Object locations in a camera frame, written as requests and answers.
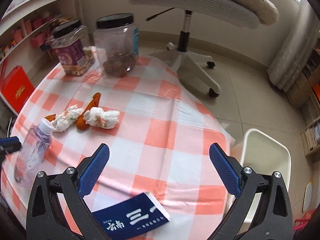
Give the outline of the white wall bookshelf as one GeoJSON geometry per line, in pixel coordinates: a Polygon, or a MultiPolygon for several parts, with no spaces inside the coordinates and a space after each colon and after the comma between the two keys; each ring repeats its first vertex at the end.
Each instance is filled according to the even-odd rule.
{"type": "Polygon", "coordinates": [[[82,18],[81,0],[12,0],[1,18],[1,107],[18,113],[2,94],[4,79],[22,66],[34,88],[57,64],[51,32],[63,20],[82,18]]]}

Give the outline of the white bathroom scale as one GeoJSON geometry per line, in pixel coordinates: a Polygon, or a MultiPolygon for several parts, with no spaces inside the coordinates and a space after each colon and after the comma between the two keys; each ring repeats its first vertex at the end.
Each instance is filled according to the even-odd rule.
{"type": "Polygon", "coordinates": [[[312,199],[312,189],[313,189],[313,183],[309,182],[305,188],[302,212],[306,212],[309,209],[311,199],[312,199]]]}

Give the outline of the white tissue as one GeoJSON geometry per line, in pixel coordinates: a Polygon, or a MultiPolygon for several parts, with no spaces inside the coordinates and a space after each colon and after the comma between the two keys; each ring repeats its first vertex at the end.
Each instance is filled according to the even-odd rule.
{"type": "Polygon", "coordinates": [[[52,126],[54,132],[64,132],[69,127],[71,127],[83,113],[83,109],[79,108],[77,105],[68,107],[60,115],[58,115],[55,120],[53,120],[52,126]]]}
{"type": "Polygon", "coordinates": [[[100,107],[92,107],[84,113],[85,123],[102,129],[113,129],[119,122],[120,111],[104,111],[100,107]]]}

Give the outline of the red gift box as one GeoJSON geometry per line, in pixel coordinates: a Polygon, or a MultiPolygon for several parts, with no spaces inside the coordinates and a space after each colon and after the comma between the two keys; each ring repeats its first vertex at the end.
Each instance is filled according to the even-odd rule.
{"type": "Polygon", "coordinates": [[[22,66],[16,66],[4,79],[2,94],[11,107],[20,113],[34,89],[22,66]]]}

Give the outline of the red stool leg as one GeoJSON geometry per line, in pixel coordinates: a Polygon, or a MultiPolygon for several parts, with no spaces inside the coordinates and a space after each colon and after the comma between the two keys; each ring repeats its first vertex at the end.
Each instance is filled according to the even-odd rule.
{"type": "Polygon", "coordinates": [[[295,219],[293,224],[293,231],[297,232],[305,228],[315,213],[316,213],[316,209],[312,211],[308,211],[302,218],[295,219]]]}

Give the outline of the clear jar with nuts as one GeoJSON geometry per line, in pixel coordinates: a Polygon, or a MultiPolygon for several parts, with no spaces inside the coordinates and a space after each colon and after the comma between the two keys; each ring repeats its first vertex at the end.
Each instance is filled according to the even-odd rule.
{"type": "Polygon", "coordinates": [[[125,77],[139,57],[139,29],[132,13],[119,13],[96,20],[93,33],[98,60],[103,72],[125,77]]]}

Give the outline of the purple label nut jar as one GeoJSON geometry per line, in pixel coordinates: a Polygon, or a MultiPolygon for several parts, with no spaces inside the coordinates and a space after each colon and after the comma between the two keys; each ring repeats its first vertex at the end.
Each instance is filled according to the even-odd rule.
{"type": "Polygon", "coordinates": [[[95,63],[87,27],[79,19],[56,27],[53,38],[51,48],[66,75],[82,76],[95,63]]]}

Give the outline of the white trash bin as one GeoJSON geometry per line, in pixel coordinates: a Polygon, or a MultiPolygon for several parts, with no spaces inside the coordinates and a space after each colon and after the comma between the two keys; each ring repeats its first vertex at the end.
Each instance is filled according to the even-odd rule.
{"type": "Polygon", "coordinates": [[[234,199],[216,239],[291,239],[289,150],[262,131],[249,129],[228,156],[212,144],[209,156],[234,199]]]}

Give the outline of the blue cigarette box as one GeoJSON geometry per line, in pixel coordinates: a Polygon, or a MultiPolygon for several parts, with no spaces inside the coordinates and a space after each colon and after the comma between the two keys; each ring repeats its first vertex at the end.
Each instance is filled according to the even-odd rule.
{"type": "Polygon", "coordinates": [[[111,239],[133,238],[170,222],[168,211],[151,192],[95,211],[93,216],[111,239]]]}

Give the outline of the red white checkered tablecloth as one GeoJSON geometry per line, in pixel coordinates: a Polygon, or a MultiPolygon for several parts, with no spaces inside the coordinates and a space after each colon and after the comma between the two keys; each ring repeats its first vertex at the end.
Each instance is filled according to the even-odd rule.
{"type": "Polygon", "coordinates": [[[119,111],[117,126],[85,131],[72,126],[54,133],[41,169],[61,173],[107,144],[107,166],[85,197],[91,211],[151,192],[170,222],[144,239],[207,239],[222,220],[227,195],[209,147],[218,143],[229,153],[234,139],[162,61],[140,57],[120,79],[103,74],[97,63],[80,77],[68,77],[56,66],[25,103],[12,135],[23,141],[45,116],[73,105],[85,108],[96,93],[101,108],[119,111]]]}

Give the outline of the small orange peel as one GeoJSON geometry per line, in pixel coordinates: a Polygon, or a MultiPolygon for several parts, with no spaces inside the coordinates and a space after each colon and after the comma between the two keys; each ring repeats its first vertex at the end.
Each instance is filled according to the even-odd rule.
{"type": "Polygon", "coordinates": [[[52,122],[56,119],[56,114],[48,115],[45,117],[49,122],[52,122]]]}

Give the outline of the wooden desk with shelves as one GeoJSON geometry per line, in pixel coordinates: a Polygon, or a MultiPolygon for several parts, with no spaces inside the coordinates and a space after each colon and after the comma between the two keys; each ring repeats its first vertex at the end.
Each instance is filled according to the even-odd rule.
{"type": "Polygon", "coordinates": [[[319,38],[308,60],[287,92],[289,102],[299,108],[307,127],[300,133],[305,156],[319,153],[319,38]]]}

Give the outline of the clear plastic water bottle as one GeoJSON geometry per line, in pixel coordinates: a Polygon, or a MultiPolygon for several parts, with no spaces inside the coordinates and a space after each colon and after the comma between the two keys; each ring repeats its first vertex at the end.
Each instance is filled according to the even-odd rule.
{"type": "Polygon", "coordinates": [[[15,163],[14,178],[19,186],[32,187],[50,146],[52,131],[52,123],[45,118],[30,127],[15,163]]]}

